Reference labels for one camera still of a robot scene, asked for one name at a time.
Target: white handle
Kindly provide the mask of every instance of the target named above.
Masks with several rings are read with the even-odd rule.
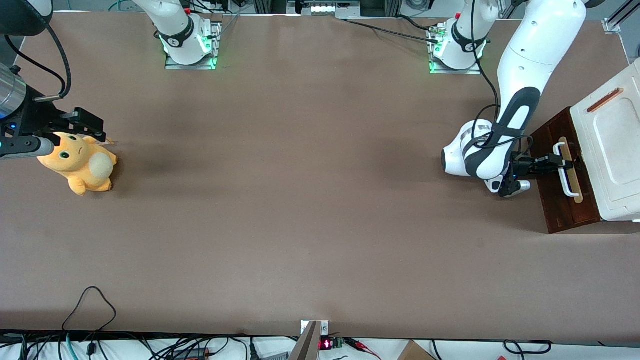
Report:
[[[562,156],[562,152],[560,152],[560,146],[563,146],[563,145],[564,145],[563,142],[559,142],[555,144],[554,154],[558,156]],[[560,183],[562,184],[562,190],[564,191],[565,195],[567,195],[568,197],[580,196],[579,193],[574,193],[571,191],[571,188],[569,187],[569,180],[567,180],[566,178],[566,170],[564,168],[558,168],[558,175],[560,175]]]

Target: white container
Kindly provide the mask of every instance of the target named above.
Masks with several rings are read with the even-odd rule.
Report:
[[[640,222],[640,59],[571,108],[582,159],[608,221]]]

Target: red wire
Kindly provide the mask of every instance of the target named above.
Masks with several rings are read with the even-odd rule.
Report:
[[[378,356],[375,352],[373,352],[373,350],[369,349],[367,347],[367,345],[364,345],[363,343],[358,341],[356,343],[356,347],[359,348],[360,350],[363,350],[364,352],[366,352],[369,355],[373,355],[373,356],[377,357],[378,360],[382,360],[382,358],[380,358],[380,356]]]
[[[365,352],[366,352],[367,354],[371,354],[371,355],[373,355],[373,356],[377,357],[377,358],[378,358],[378,360],[382,360],[382,359],[380,358],[380,356],[378,356],[375,352],[373,352],[373,351],[371,351],[371,350],[368,350],[368,349],[367,349],[367,350],[365,350]]]

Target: brown table surface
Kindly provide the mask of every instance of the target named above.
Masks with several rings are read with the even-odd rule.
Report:
[[[492,79],[518,24],[492,30]],[[424,43],[241,17],[217,70],[166,71],[144,14],[52,25],[73,71],[58,106],[102,117],[122,160],[114,190],[85,197],[36,159],[0,162],[1,328],[58,329],[96,285],[111,330],[291,335],[315,318],[345,336],[640,336],[637,234],[550,236],[535,186],[503,200],[443,173],[442,147],[492,96],[480,76],[429,74]],[[24,52],[63,73],[48,34]],[[617,35],[585,24],[529,130],[626,64]],[[109,314],[92,293],[69,327]]]

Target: orange plush toy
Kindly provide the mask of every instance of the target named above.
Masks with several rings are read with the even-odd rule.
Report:
[[[71,190],[80,196],[87,190],[111,190],[109,176],[118,158],[97,145],[98,140],[90,136],[56,135],[60,137],[60,146],[56,146],[51,154],[38,157],[42,165],[66,177]]]

